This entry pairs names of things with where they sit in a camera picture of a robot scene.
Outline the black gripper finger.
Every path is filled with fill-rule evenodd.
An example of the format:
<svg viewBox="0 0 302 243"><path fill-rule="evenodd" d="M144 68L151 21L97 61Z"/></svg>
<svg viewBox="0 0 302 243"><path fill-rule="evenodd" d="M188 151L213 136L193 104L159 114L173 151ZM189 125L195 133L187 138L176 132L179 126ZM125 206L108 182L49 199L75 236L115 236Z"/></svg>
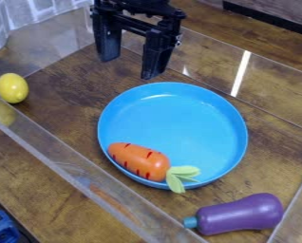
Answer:
<svg viewBox="0 0 302 243"><path fill-rule="evenodd" d="M151 28L145 32L143 45L140 72L143 80L149 80L164 72L172 49L171 37L163 31Z"/></svg>
<svg viewBox="0 0 302 243"><path fill-rule="evenodd" d="M108 62L120 55L121 29L111 16L92 14L92 30L100 61Z"/></svg>

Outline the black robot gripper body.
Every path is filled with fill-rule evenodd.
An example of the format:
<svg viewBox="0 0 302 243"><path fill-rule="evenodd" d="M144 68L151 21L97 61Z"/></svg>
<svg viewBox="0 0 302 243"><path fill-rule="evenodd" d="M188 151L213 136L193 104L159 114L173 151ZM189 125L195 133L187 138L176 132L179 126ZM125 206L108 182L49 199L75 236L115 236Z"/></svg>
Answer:
<svg viewBox="0 0 302 243"><path fill-rule="evenodd" d="M123 30L144 36L152 29L176 38L187 17L169 0L93 0L89 10L96 38L117 38Z"/></svg>

